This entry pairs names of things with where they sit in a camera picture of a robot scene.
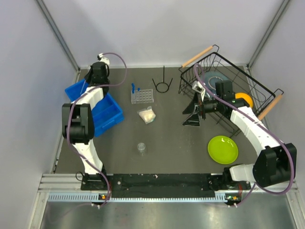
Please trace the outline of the bag of white powder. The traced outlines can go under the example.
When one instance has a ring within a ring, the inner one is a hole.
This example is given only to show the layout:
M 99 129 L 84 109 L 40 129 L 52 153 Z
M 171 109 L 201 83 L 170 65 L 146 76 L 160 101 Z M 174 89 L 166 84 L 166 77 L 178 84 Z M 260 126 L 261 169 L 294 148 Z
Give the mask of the bag of white powder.
M 149 124 L 153 122 L 156 118 L 156 114 L 151 106 L 147 107 L 146 109 L 142 109 L 138 111 L 138 115 L 144 121 L 145 124 Z

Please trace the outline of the clear glass rod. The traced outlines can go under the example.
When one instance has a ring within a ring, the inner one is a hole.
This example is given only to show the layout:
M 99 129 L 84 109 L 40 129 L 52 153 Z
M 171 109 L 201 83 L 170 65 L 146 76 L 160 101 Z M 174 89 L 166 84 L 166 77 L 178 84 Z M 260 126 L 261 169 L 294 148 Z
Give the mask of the clear glass rod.
M 80 91 L 80 95 L 82 95 L 85 92 L 85 85 L 86 85 L 86 80 L 84 80 L 83 84 L 82 84 L 82 88 Z

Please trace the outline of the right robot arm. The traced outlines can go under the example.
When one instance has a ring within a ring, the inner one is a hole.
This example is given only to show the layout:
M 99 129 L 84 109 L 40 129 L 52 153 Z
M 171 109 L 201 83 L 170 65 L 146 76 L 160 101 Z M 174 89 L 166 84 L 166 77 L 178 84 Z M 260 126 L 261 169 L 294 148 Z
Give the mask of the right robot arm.
M 257 153 L 253 164 L 240 164 L 224 169 L 222 182 L 226 188 L 235 188 L 240 181 L 255 182 L 265 188 L 287 181 L 291 188 L 295 177 L 296 147 L 276 138 L 256 117 L 250 104 L 237 97 L 230 80 L 215 84 L 216 93 L 200 81 L 194 81 L 194 96 L 183 114 L 188 118 L 183 125 L 199 125 L 206 114 L 219 112 L 235 124 Z

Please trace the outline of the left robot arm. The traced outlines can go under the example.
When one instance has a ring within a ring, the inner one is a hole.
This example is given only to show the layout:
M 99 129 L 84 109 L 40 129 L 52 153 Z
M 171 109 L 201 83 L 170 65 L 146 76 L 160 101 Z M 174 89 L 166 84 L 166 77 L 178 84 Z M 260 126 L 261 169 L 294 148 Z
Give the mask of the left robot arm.
M 102 161 L 97 155 L 93 137 L 95 127 L 92 109 L 107 94 L 102 85 L 109 84 L 109 60 L 93 63 L 84 77 L 80 95 L 62 106 L 62 135 L 81 158 L 85 171 L 81 173 L 82 190 L 103 190 L 109 186 Z

